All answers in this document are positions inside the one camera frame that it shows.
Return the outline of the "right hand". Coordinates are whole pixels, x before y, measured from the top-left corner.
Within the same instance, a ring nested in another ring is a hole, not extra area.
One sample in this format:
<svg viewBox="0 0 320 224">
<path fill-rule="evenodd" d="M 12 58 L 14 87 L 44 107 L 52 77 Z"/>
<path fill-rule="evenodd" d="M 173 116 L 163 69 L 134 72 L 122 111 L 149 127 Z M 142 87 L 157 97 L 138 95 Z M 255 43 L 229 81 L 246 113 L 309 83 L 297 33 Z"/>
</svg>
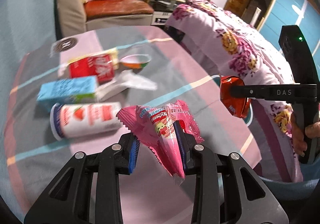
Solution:
<svg viewBox="0 0 320 224">
<path fill-rule="evenodd" d="M 308 148 L 307 143 L 304 141 L 304 134 L 310 139 L 319 138 L 320 133 L 320 125 L 319 122 L 314 123 L 313 125 L 309 125 L 305 128 L 304 132 L 298 127 L 296 123 L 295 114 L 291 114 L 291 126 L 292 126 L 292 142 L 293 148 L 296 154 L 304 157 L 305 152 Z"/>
</svg>

